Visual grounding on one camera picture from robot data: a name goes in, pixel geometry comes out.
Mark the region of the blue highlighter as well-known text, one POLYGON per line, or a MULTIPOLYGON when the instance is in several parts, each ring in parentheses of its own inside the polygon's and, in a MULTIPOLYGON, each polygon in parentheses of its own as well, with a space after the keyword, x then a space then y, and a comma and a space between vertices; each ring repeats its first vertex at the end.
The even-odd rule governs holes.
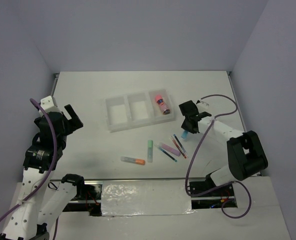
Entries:
POLYGON ((189 132, 188 132, 187 130, 184 130, 184 131, 182 132, 182 134, 181 134, 181 138, 182 138, 184 141, 186 141, 187 138, 188 138, 188 134, 189 134, 189 132))

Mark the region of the pink capped glue bottle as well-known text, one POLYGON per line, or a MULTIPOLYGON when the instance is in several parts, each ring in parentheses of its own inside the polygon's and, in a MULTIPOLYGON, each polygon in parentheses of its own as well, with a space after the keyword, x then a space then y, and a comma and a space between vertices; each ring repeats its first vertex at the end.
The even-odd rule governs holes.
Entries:
POLYGON ((169 109, 168 105, 165 103, 164 98, 161 95, 156 95, 154 97, 154 100, 157 103, 159 110, 163 115, 168 115, 171 113, 171 110, 169 109))

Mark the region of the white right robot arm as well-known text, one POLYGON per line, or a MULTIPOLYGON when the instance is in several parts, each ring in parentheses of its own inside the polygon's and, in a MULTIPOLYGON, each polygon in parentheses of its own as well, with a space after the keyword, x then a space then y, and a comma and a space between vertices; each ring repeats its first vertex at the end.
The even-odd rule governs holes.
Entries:
POLYGON ((268 160, 259 136, 250 130, 237 130, 222 123, 189 100, 179 105, 184 121, 181 128, 191 134, 202 134, 204 140, 212 137, 226 145, 227 163, 205 177, 205 190, 218 195, 224 184, 243 181, 268 167, 268 160))

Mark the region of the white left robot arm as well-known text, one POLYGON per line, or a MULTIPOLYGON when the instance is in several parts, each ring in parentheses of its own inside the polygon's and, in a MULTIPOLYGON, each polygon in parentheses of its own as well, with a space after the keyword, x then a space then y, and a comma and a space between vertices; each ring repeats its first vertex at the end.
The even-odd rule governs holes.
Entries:
POLYGON ((77 174, 66 174, 53 196, 42 205, 44 195, 57 162, 66 148, 67 136, 84 125, 71 105, 64 108, 70 115, 46 109, 42 103, 34 103, 41 116, 34 120, 39 132, 25 153, 23 180, 16 205, 6 212, 10 220, 0 240, 48 240, 52 226, 57 225, 60 214, 70 200, 85 196, 85 180, 77 174))

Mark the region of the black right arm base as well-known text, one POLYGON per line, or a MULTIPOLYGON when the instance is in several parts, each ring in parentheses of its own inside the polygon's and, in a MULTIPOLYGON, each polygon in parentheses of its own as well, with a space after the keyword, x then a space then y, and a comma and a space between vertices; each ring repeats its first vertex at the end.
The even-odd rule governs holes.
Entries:
POLYGON ((220 197, 221 199, 223 199, 225 197, 234 196, 234 190, 231 184, 210 191, 214 187, 215 186, 212 183, 208 182, 207 180, 203 180, 203 181, 193 180, 193 181, 190 181, 188 184, 188 192, 190 196, 193 198, 220 197))

